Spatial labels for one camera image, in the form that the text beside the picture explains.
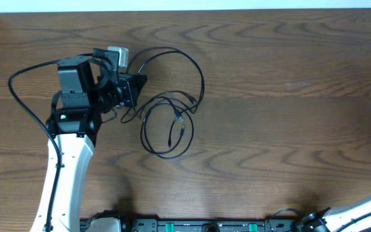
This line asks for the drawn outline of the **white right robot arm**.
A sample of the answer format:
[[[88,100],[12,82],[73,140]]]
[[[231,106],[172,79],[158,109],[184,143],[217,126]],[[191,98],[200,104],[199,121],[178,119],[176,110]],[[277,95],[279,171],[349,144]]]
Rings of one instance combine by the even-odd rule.
[[[371,196],[347,206],[311,213],[296,224],[296,231],[301,232],[356,232],[369,228],[371,228]]]

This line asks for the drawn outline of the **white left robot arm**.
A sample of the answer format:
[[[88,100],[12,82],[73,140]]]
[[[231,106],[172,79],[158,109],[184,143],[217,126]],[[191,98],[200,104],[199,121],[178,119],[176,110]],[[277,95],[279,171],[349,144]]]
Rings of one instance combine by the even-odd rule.
[[[119,72],[127,55],[105,52],[58,61],[61,91],[55,94],[49,133],[48,168],[32,231],[79,231],[88,164],[93,156],[101,115],[134,106],[144,75]]]

